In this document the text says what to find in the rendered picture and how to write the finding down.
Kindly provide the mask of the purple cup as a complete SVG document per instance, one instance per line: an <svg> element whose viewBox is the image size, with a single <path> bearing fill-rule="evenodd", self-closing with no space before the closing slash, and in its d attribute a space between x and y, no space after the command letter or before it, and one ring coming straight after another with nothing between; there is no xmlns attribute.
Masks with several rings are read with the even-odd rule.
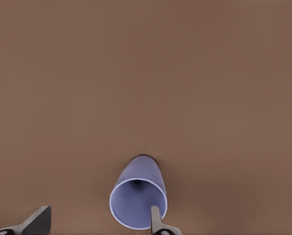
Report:
<svg viewBox="0 0 292 235"><path fill-rule="evenodd" d="M150 228L151 206L159 208L161 218L166 215L166 187L153 157L138 155L129 161L110 194L109 206L115 220L132 230Z"/></svg>

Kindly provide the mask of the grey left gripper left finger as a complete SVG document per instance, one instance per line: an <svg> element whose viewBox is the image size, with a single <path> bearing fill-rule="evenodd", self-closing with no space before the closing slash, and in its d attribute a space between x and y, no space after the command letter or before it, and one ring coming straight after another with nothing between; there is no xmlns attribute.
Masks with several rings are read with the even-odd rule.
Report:
<svg viewBox="0 0 292 235"><path fill-rule="evenodd" d="M0 230L0 235L49 235L51 206L41 206L27 220Z"/></svg>

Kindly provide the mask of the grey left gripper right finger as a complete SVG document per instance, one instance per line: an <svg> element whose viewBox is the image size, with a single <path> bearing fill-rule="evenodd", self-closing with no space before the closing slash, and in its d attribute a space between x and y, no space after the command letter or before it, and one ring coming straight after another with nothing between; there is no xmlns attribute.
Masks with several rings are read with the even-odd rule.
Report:
<svg viewBox="0 0 292 235"><path fill-rule="evenodd" d="M151 206L151 235L182 235L180 229L162 222L158 206Z"/></svg>

